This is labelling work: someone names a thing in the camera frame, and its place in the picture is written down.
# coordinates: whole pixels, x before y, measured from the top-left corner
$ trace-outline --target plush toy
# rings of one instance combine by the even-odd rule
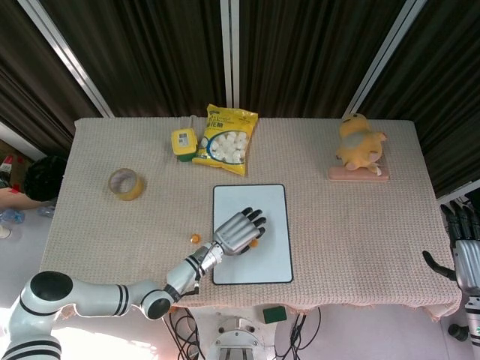
[[[377,161],[382,157],[382,141],[387,136],[372,131],[367,118],[362,114],[350,114],[340,126],[340,148],[337,158],[343,161],[347,170],[367,168],[378,176],[382,175]]]

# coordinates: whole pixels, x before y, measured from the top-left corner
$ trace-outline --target table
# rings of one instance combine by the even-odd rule
[[[429,250],[452,267],[414,124],[371,121],[388,135],[389,182],[339,183],[326,173],[338,165],[340,121],[261,118],[241,177],[176,160],[171,132],[193,124],[200,136],[204,118],[80,119],[41,270],[96,283],[149,278],[163,286],[166,273],[198,246],[189,242],[191,234],[212,234],[215,185],[280,183],[293,282],[215,286],[207,276],[200,294],[181,306],[402,304],[436,318],[455,312],[460,290],[422,259]],[[120,167],[146,180],[140,198],[122,202],[108,191],[107,180]]]

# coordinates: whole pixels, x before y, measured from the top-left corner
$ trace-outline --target black curtain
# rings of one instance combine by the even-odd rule
[[[16,0],[0,1],[0,47],[0,122],[67,155],[74,121],[99,114]]]
[[[43,0],[115,116],[225,106],[219,1]]]
[[[480,1],[428,1],[359,112],[415,122],[437,196],[480,178]]]
[[[339,118],[404,0],[240,1],[240,104]]]

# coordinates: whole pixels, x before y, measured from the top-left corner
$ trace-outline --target white board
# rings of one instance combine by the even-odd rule
[[[219,185],[213,190],[213,228],[247,207],[263,211],[265,234],[257,247],[224,256],[213,271],[213,282],[224,284],[289,283],[293,279],[285,188],[281,184]]]

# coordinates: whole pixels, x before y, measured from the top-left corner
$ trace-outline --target yellow snack bag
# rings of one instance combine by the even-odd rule
[[[221,167],[245,175],[245,154],[258,114],[209,104],[207,128],[192,159],[194,164]]]

